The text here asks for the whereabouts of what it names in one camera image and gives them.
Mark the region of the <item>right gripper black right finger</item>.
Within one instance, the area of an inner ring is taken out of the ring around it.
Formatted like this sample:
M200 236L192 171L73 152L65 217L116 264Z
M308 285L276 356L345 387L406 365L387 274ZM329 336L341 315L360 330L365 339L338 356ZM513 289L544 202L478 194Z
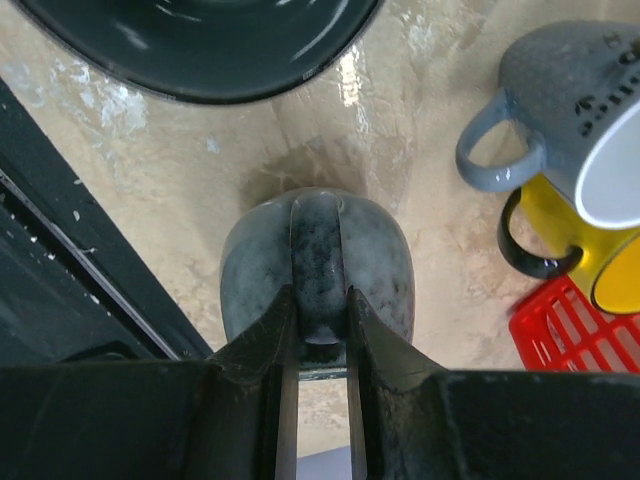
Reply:
M637 376L447 370L347 305L354 478L638 477Z

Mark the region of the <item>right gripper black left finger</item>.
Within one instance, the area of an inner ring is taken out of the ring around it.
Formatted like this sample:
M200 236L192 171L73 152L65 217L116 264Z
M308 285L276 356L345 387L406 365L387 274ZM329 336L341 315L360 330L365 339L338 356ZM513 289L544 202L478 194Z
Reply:
M5 479L292 479L298 360L293 291L206 360L1 372Z

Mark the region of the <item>light grey-blue upside-down mug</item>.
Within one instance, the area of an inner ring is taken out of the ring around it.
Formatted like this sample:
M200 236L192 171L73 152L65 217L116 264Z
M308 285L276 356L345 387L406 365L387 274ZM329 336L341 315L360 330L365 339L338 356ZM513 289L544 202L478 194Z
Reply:
M378 318L412 341L413 263L406 238L379 204L339 189L291 190L246 213L220 262L225 335L233 341L293 289L303 379L346 369L347 293L360 290Z

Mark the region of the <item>yellow mug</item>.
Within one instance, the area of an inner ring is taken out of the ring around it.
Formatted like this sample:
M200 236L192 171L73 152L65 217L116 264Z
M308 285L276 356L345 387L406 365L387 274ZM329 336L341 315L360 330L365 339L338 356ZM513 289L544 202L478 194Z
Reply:
M551 255L521 247L510 231L517 208ZM538 175L509 195L497 229L499 250L511 267L540 280L569 277L597 309L639 312L639 229L604 230L586 223L549 181Z

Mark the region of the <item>dark grey upside-down mug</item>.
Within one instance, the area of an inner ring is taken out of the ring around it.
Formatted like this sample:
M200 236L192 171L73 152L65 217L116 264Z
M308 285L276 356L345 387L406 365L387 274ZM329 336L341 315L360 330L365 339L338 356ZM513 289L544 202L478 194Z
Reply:
M379 1L18 1L106 75L170 100L235 105L293 90L364 33Z

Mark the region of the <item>grey-blue white-lined mug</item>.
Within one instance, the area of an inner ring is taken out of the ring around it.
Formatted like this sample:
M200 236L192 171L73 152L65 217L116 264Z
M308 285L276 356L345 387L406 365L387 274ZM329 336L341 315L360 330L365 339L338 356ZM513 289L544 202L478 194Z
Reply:
M502 166L474 163L474 146L506 120L525 154ZM568 20L518 38L500 60L495 96L461 133L455 162L478 190L506 192L542 174L585 222L638 226L638 25Z

